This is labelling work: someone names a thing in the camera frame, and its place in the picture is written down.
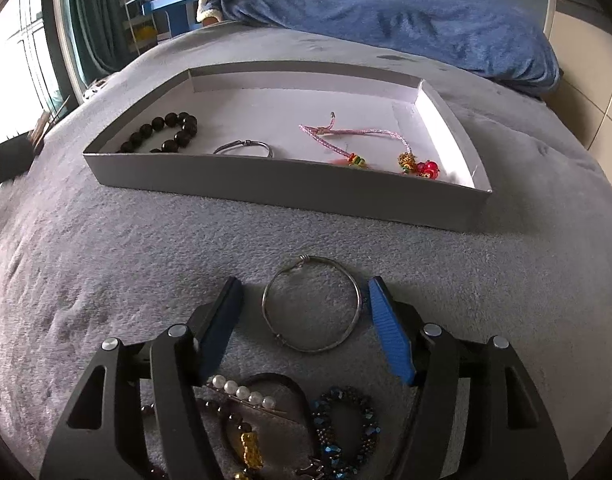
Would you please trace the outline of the blue blanket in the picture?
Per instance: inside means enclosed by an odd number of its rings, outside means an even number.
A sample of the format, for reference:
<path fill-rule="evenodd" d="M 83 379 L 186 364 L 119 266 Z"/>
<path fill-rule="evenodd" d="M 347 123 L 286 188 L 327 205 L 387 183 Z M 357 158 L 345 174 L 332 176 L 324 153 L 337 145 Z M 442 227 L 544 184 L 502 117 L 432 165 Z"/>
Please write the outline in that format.
<path fill-rule="evenodd" d="M 425 56 L 530 96 L 561 78 L 541 27 L 504 0 L 199 0 L 197 18 Z"/>

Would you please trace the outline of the grey bed sheet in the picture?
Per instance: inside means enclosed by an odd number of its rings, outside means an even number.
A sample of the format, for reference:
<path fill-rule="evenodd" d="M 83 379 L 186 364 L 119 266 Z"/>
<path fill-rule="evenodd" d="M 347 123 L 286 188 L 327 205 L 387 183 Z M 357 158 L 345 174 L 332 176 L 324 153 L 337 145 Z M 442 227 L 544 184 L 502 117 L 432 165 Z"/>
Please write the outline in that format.
<path fill-rule="evenodd" d="M 492 197 L 464 233 L 302 209 L 108 188 L 85 147 L 144 94 L 187 68 L 338 62 L 426 80 L 466 129 Z M 379 401 L 397 434 L 411 402 L 361 322 L 337 350 L 282 348 L 259 301 L 303 252 L 394 296 L 455 336 L 510 339 L 579 471 L 612 428 L 612 186 L 544 103 L 458 68 L 307 32 L 219 25 L 171 40 L 112 77 L 50 134 L 28 174 L 0 189 L 0 430 L 37 471 L 94 348 L 135 342 L 206 301 L 230 275 L 246 286 L 225 358 L 231 377 L 275 370 L 310 392 L 343 382 Z"/>

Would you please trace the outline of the white shelf rack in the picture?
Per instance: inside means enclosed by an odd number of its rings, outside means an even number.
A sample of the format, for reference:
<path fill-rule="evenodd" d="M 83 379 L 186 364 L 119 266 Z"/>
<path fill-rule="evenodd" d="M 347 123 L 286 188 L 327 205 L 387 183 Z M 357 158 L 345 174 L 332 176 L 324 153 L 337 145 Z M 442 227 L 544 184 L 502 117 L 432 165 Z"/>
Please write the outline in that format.
<path fill-rule="evenodd" d="M 131 54 L 141 55 L 157 44 L 157 28 L 152 14 L 145 14 L 145 0 L 118 0 L 122 9 L 122 27 Z"/>

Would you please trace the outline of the pearl bar hair clip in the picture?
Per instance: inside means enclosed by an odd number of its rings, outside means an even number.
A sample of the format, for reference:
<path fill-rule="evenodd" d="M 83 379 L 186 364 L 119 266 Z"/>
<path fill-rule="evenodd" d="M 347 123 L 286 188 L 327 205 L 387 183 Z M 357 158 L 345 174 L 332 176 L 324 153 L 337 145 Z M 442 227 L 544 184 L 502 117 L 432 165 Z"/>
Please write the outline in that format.
<path fill-rule="evenodd" d="M 273 396 L 265 396 L 259 391 L 239 384 L 233 379 L 217 374 L 206 379 L 205 387 L 224 396 L 225 398 L 252 408 L 256 411 L 272 415 L 283 416 L 285 411 L 278 409 L 277 400 Z"/>

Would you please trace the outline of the green curtain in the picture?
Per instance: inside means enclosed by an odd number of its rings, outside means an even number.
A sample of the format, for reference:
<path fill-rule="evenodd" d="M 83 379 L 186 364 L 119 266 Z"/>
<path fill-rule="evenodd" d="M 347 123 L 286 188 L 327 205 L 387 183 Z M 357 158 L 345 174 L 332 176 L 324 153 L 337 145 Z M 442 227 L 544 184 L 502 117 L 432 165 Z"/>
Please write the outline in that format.
<path fill-rule="evenodd" d="M 72 106 L 137 58 L 124 36 L 118 0 L 42 0 L 42 6 L 58 88 Z"/>

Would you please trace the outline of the grey cardboard box lid tray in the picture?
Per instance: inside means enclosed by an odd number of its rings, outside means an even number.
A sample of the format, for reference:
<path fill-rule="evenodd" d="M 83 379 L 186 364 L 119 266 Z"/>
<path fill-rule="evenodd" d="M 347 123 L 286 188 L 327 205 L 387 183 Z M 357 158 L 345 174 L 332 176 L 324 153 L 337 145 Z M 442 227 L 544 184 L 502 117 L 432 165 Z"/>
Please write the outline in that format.
<path fill-rule="evenodd" d="M 214 155 L 234 140 L 268 143 Z M 194 67 L 84 150 L 115 188 L 467 231 L 492 185 L 470 136 L 424 79 L 312 61 Z"/>

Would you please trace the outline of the bright window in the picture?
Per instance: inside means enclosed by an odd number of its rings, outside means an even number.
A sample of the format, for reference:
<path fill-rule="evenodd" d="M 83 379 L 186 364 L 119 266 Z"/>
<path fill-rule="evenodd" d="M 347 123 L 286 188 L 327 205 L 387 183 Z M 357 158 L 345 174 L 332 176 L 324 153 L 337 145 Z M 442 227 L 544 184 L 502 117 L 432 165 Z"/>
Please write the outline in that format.
<path fill-rule="evenodd" d="M 0 143 L 58 111 L 58 88 L 42 0 L 8 0 L 0 13 Z"/>

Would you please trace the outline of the silver bangle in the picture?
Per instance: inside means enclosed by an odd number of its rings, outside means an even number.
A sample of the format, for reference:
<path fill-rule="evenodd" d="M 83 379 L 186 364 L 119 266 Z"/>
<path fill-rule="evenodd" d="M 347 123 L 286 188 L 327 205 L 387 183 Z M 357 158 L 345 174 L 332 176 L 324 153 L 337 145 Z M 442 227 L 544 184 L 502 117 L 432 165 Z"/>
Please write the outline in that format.
<path fill-rule="evenodd" d="M 277 344 L 314 356 L 346 343 L 359 324 L 363 303 L 358 280 L 342 263 L 301 255 L 272 275 L 260 309 Z"/>
<path fill-rule="evenodd" d="M 214 155 L 222 155 L 233 151 L 253 150 L 254 155 L 263 154 L 263 157 L 274 158 L 274 151 L 271 146 L 263 141 L 244 139 L 234 140 L 229 143 L 218 146 L 214 151 Z"/>

